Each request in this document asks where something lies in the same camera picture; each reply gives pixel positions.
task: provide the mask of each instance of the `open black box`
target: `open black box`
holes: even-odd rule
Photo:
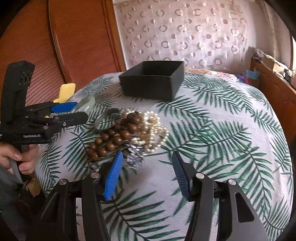
[[[184,80],[184,62],[143,61],[119,80],[126,96],[172,101]]]

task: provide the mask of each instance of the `sheer curtain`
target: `sheer curtain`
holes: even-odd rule
[[[127,68],[146,60],[182,60],[223,72],[240,68],[248,24],[231,0],[130,0],[114,9]]]

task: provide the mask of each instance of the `wooden cabinet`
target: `wooden cabinet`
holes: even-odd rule
[[[26,104],[52,101],[65,82],[76,91],[125,71],[112,0],[30,0],[0,39],[0,99],[7,66],[35,64]]]
[[[296,90],[271,70],[252,60],[250,69],[255,67],[261,73],[259,89],[276,113],[289,144],[296,136]]]

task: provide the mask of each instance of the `table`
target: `table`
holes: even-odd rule
[[[265,96],[231,78],[186,72],[176,98],[157,102],[124,96],[118,75],[93,80],[69,100],[93,95],[96,104],[88,123],[65,128],[51,144],[41,145],[36,175],[43,191],[48,194],[61,178],[78,180],[100,167],[85,152],[96,137],[92,126],[100,113],[110,107],[151,110],[159,114],[170,136],[145,157],[144,166],[122,168],[113,203],[102,205],[111,240],[184,239],[193,206],[181,196],[171,165],[172,150],[214,180],[235,179],[270,240],[275,240],[289,221],[293,175],[283,130]],[[80,202],[78,233],[83,240]],[[211,240],[217,233],[217,204]]]

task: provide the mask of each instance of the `human hand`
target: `human hand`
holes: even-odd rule
[[[16,161],[23,161],[19,165],[19,170],[22,174],[32,174],[35,169],[39,146],[29,145],[29,150],[20,153],[14,146],[1,142],[0,143],[0,165],[13,174],[13,169],[10,165],[9,157]]]

